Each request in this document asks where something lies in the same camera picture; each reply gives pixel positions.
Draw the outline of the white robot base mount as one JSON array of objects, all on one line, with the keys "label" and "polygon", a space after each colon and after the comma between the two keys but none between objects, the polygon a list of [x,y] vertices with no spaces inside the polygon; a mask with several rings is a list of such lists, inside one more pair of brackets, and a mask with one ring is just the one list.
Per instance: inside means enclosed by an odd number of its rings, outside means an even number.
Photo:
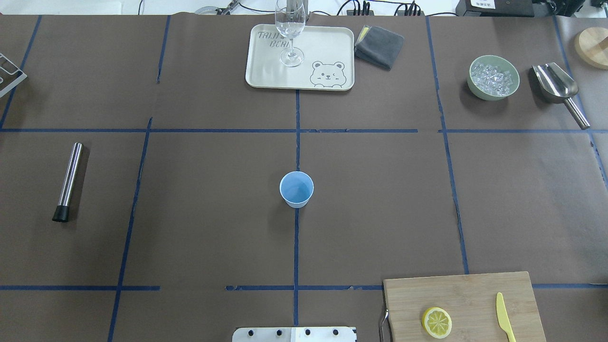
[{"label": "white robot base mount", "polygon": [[233,342],[356,342],[356,328],[347,326],[241,327]]}]

